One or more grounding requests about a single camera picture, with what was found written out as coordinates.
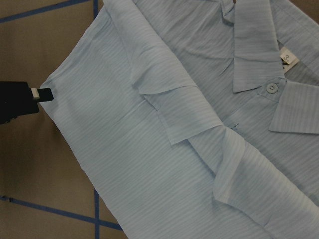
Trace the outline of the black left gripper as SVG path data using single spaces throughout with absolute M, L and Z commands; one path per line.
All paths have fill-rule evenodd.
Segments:
M 53 100 L 50 88 L 31 88 L 27 82 L 0 82 L 0 123 L 8 123 L 22 115 L 39 112 L 37 102 Z

